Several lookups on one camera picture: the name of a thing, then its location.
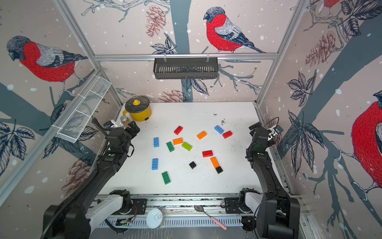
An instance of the yellow knob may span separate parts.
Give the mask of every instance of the yellow knob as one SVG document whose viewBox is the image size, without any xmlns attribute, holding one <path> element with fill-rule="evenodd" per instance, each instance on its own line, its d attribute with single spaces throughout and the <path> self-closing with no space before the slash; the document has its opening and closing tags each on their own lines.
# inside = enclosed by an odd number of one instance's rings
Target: yellow knob
<svg viewBox="0 0 382 239">
<path fill-rule="evenodd" d="M 141 102 L 139 101 L 139 100 L 134 100 L 134 102 L 133 102 L 133 105 L 135 105 L 135 106 L 137 106 L 137 105 L 139 105 Z"/>
</svg>

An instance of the black metal basket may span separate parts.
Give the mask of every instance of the black metal basket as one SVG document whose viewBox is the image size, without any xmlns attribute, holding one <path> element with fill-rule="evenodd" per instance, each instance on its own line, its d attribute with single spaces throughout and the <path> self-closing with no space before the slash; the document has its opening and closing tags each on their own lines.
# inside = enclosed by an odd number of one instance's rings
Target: black metal basket
<svg viewBox="0 0 382 239">
<path fill-rule="evenodd" d="M 218 76 L 217 57 L 155 58 L 157 79 L 215 79 Z"/>
</svg>

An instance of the pink spoon handle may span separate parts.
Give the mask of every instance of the pink spoon handle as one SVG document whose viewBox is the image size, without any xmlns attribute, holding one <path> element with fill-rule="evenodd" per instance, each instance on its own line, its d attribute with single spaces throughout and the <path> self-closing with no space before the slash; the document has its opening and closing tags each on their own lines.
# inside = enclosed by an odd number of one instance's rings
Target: pink spoon handle
<svg viewBox="0 0 382 239">
<path fill-rule="evenodd" d="M 223 228 L 224 230 L 227 230 L 227 227 L 226 227 L 223 223 L 219 222 L 217 219 L 215 219 L 215 218 L 213 218 L 213 217 L 211 217 L 211 219 L 212 219 L 214 222 L 216 222 L 216 224 L 218 224 L 221 228 Z"/>
</svg>

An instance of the lego brick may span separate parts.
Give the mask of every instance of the lego brick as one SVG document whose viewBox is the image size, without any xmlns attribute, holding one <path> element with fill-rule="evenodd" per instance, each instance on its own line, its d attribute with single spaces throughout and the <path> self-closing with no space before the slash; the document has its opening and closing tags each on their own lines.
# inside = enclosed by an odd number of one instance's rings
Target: lego brick
<svg viewBox="0 0 382 239">
<path fill-rule="evenodd" d="M 170 152 L 172 152 L 172 151 L 175 150 L 175 149 L 174 149 L 174 146 L 172 146 L 172 143 L 171 143 L 171 142 L 166 143 L 166 145 L 167 145 L 168 150 L 169 150 Z"/>
<path fill-rule="evenodd" d="M 194 169 L 196 167 L 196 163 L 194 161 L 192 161 L 189 165 L 191 169 Z"/>
<path fill-rule="evenodd" d="M 216 172 L 217 172 L 217 174 L 219 174 L 219 173 L 221 173 L 223 170 L 222 170 L 222 168 L 219 166 L 219 167 L 217 167 L 217 168 L 215 168 L 215 170 L 216 170 Z"/>
<path fill-rule="evenodd" d="M 159 147 L 159 138 L 156 137 L 154 138 L 154 148 L 158 148 Z"/>
<path fill-rule="evenodd" d="M 208 151 L 203 151 L 203 157 L 210 157 L 210 156 L 213 156 L 214 154 L 212 153 L 212 150 L 208 150 Z"/>
<path fill-rule="evenodd" d="M 212 162 L 212 165 L 214 166 L 214 168 L 220 167 L 219 163 L 217 162 L 216 157 L 212 157 L 211 162 Z"/>
<path fill-rule="evenodd" d="M 206 135 L 207 135 L 207 133 L 205 131 L 203 131 L 203 132 L 201 132 L 200 134 L 197 135 L 197 138 L 201 140 Z"/>
<path fill-rule="evenodd" d="M 180 143 L 183 143 L 183 138 L 174 139 L 173 142 L 174 142 L 174 145 L 178 145 Z"/>
<path fill-rule="evenodd" d="M 182 147 L 185 148 L 185 149 L 187 149 L 188 151 L 190 151 L 190 150 L 192 149 L 192 146 L 189 145 L 189 144 L 186 143 L 186 142 L 184 142 L 184 143 L 182 144 Z"/>
<path fill-rule="evenodd" d="M 152 159 L 152 170 L 158 170 L 158 159 Z"/>
<path fill-rule="evenodd" d="M 229 136 L 231 136 L 232 135 L 232 132 L 231 131 L 228 131 L 228 132 L 225 132 L 224 134 L 223 134 L 223 137 L 224 138 L 228 138 Z"/>
<path fill-rule="evenodd" d="M 170 178 L 168 177 L 167 171 L 162 173 L 162 177 L 163 177 L 163 181 L 165 182 L 165 184 L 171 183 Z"/>
<path fill-rule="evenodd" d="M 178 134 L 182 131 L 182 129 L 183 129 L 183 127 L 182 127 L 182 126 L 179 126 L 179 127 L 174 131 L 174 133 L 175 133 L 176 135 L 178 135 Z"/>
<path fill-rule="evenodd" d="M 224 130 L 222 128 L 219 127 L 219 125 L 215 126 L 215 130 L 219 133 L 219 134 L 222 134 L 224 132 Z"/>
</svg>

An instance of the yellow pot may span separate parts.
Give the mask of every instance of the yellow pot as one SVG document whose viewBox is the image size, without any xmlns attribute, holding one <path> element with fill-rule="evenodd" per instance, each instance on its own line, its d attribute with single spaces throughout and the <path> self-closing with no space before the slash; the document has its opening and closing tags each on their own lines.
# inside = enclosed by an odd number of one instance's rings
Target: yellow pot
<svg viewBox="0 0 382 239">
<path fill-rule="evenodd" d="M 151 116 L 150 101 L 144 96 L 135 96 L 129 99 L 125 104 L 123 115 L 128 112 L 135 121 L 145 121 Z"/>
</svg>

